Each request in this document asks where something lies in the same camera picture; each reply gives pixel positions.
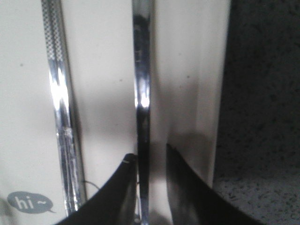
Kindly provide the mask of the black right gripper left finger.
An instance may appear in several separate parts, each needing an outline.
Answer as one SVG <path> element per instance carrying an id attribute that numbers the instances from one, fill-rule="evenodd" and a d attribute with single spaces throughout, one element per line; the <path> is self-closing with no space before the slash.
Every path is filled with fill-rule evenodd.
<path id="1" fill-rule="evenodd" d="M 132 225 L 136 200 L 136 155 L 126 154 L 110 179 L 59 225 Z"/>

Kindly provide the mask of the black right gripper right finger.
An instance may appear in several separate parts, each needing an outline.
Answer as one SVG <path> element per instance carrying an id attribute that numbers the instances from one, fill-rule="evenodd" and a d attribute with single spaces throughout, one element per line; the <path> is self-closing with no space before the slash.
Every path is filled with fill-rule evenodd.
<path id="1" fill-rule="evenodd" d="M 166 145 L 166 180 L 174 225 L 261 224 L 220 197 L 169 144 Z"/>

